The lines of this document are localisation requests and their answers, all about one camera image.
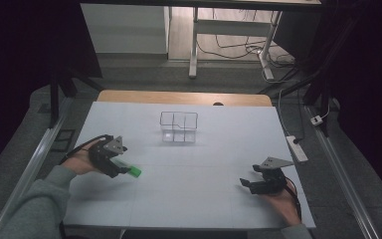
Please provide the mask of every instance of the person's left hand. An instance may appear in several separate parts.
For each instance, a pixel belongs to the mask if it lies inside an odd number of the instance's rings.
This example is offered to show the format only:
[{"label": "person's left hand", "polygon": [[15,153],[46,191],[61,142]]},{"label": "person's left hand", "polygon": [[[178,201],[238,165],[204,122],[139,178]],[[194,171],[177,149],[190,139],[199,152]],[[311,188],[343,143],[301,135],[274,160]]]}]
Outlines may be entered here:
[{"label": "person's left hand", "polygon": [[85,145],[80,151],[76,152],[73,156],[63,162],[62,166],[69,168],[77,175],[86,174],[91,171],[99,172],[89,160],[89,148],[97,142],[99,142],[99,140]]}]

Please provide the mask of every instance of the white wall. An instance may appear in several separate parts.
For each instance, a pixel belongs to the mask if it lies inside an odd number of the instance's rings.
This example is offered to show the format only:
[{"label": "white wall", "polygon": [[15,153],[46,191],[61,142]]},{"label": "white wall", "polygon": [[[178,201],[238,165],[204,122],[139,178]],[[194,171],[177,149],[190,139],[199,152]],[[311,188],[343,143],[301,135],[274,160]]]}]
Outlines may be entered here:
[{"label": "white wall", "polygon": [[82,4],[82,9],[97,53],[167,53],[167,7]]}]

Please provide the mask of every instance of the gray sleeve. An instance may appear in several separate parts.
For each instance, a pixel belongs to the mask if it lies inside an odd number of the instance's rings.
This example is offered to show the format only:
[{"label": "gray sleeve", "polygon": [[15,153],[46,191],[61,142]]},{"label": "gray sleeve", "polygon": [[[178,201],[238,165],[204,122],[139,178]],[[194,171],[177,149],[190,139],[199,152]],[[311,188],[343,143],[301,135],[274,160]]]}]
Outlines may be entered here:
[{"label": "gray sleeve", "polygon": [[281,231],[286,239],[311,239],[311,234],[309,234],[304,224],[287,227]]},{"label": "gray sleeve", "polygon": [[44,180],[36,180],[12,210],[0,238],[60,238],[59,224],[65,216],[70,182],[75,176],[70,169],[58,165]]}]

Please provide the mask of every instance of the black clamp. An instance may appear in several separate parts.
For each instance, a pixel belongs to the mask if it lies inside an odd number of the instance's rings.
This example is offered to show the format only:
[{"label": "black clamp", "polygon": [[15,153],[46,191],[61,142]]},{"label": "black clamp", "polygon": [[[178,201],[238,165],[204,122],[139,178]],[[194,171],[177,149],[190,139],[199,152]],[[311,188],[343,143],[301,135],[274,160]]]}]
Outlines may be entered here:
[{"label": "black clamp", "polygon": [[[240,180],[243,186],[250,188],[250,192],[252,194],[276,194],[282,190],[286,190],[293,198],[298,217],[301,219],[300,203],[297,198],[296,187],[281,170],[282,167],[290,165],[293,165],[293,162],[268,157],[262,164],[253,165],[253,170],[260,172],[264,181],[250,182],[249,180],[243,178],[240,178]],[[287,186],[287,179],[293,184],[295,192]]]},{"label": "black clamp", "polygon": [[93,141],[99,139],[99,142],[93,144],[89,148],[89,158],[91,163],[95,168],[100,170],[102,173],[108,175],[109,177],[116,177],[119,173],[125,174],[130,171],[129,167],[118,167],[112,161],[111,158],[123,154],[127,151],[127,148],[122,145],[122,136],[113,139],[112,135],[101,135],[97,136],[79,146],[74,148],[72,151],[68,152],[64,158],[61,160],[62,164],[68,158],[73,156],[76,152],[83,149],[83,147]]}]

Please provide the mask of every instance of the white tabletop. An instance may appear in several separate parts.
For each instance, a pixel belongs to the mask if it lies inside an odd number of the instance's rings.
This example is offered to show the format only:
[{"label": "white tabletop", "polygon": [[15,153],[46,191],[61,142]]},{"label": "white tabletop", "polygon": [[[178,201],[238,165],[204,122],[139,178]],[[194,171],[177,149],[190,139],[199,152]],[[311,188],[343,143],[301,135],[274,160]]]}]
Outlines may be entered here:
[{"label": "white tabletop", "polygon": [[[163,142],[161,112],[197,113],[196,142]],[[268,156],[291,160],[275,108],[94,103],[77,144],[101,134],[122,135],[128,151],[120,159],[142,173],[138,178],[93,172],[76,177],[65,224],[244,230],[285,226],[270,204],[239,180],[260,181],[252,165]],[[283,171],[296,184],[302,222],[315,227],[294,166]]]}]

